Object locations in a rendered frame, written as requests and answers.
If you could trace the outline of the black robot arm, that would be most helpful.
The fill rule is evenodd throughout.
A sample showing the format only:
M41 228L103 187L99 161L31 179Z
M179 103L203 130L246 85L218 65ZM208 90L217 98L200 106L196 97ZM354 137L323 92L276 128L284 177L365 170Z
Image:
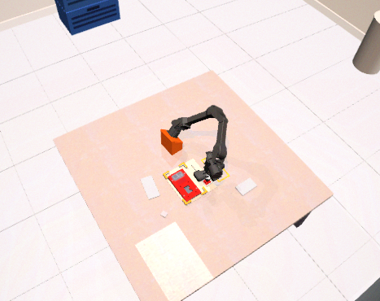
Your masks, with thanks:
M218 120L218 130L216 137L216 144L213 147L212 151L206 152L206 161L205 164L208 166L209 170L207 171L207 175L210 176L212 181L218 180L223 175L223 170L221 169L221 165L223 165L225 161L225 157L227 156L227 148L225 145L226 139L226 131L227 124L229 120L226 118L223 109L216 106L211 105L207 108L206 111L200 112L199 114L190 116L190 117L180 117L176 120L172 120L171 128L166 130L171 137L178 138L178 135L183 130L190 129L190 126L194 123L197 123L202 120L206 120L208 118L216 118ZM218 159L220 160L218 160Z

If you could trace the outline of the white flat square tile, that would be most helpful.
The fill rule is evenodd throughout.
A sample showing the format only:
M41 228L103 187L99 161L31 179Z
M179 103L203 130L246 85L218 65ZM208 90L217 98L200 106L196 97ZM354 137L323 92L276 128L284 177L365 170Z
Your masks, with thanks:
M250 192L255 187L257 187L255 182L251 178L248 178L247 180L245 180L240 185L237 185L235 188L243 196L243 195L247 194L248 192Z

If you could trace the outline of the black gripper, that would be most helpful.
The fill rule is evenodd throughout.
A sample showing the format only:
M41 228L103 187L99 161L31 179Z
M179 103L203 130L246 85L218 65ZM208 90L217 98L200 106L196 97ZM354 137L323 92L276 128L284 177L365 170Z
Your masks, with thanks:
M195 177L195 179L198 181L198 182L201 182L202 180L206 180L207 178L207 171L209 170L208 166L205 164L204 162L204 165L203 168L204 170L197 170L196 172L194 172L193 176ZM223 165L221 165L221 169L225 168L225 165L223 163Z

